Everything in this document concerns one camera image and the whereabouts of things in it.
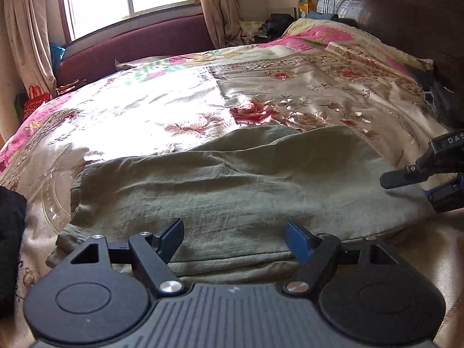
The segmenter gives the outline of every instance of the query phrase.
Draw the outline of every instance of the green cloth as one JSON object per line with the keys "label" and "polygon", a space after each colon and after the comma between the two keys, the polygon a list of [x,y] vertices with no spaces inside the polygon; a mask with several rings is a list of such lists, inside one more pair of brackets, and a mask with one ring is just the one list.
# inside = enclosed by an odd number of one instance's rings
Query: green cloth
{"label": "green cloth", "polygon": [[392,169],[344,126],[240,129],[188,152],[88,165],[74,189],[80,204],[48,262],[90,235],[124,239],[180,217],[186,235],[170,266],[184,280],[289,276],[288,221],[347,240],[434,214],[419,187],[380,187]]}

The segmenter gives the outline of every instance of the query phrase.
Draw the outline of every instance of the maroon sofa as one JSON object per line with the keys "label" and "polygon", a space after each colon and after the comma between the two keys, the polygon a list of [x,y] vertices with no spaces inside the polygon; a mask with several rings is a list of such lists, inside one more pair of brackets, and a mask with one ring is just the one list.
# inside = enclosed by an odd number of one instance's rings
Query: maroon sofa
{"label": "maroon sofa", "polygon": [[209,50],[214,46],[202,14],[176,18],[121,34],[64,59],[57,69],[57,85],[76,79],[97,81],[116,71],[115,59],[127,62]]}

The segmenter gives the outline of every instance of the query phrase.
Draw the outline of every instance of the red bag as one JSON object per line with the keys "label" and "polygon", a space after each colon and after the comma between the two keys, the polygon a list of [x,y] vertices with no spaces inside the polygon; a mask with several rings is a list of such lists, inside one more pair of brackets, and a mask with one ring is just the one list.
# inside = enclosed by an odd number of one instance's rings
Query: red bag
{"label": "red bag", "polygon": [[31,114],[39,107],[42,103],[48,102],[51,99],[50,93],[42,92],[40,86],[29,87],[29,100],[24,103],[23,122],[31,116]]}

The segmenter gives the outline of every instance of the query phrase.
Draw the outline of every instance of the silver screw head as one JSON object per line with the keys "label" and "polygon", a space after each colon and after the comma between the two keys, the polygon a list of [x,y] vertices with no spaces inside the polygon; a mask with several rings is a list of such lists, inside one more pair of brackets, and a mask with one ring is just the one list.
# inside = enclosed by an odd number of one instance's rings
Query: silver screw head
{"label": "silver screw head", "polygon": [[160,285],[160,289],[164,293],[177,293],[182,290],[184,287],[184,284],[182,284],[180,281],[175,281],[175,280],[169,280],[169,281],[164,281]]}
{"label": "silver screw head", "polygon": [[300,294],[309,290],[309,285],[303,281],[289,282],[285,287],[287,291],[293,294]]}

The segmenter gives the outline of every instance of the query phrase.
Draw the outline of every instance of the pillow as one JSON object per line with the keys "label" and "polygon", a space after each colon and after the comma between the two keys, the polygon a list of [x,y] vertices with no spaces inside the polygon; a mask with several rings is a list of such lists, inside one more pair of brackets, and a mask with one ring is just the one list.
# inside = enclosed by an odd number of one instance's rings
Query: pillow
{"label": "pillow", "polygon": [[115,67],[116,67],[116,70],[133,69],[133,68],[137,68],[140,64],[147,64],[149,62],[167,59],[168,57],[171,57],[171,56],[151,56],[151,57],[146,57],[143,59],[129,61],[129,62],[119,62],[118,60],[115,59]]}

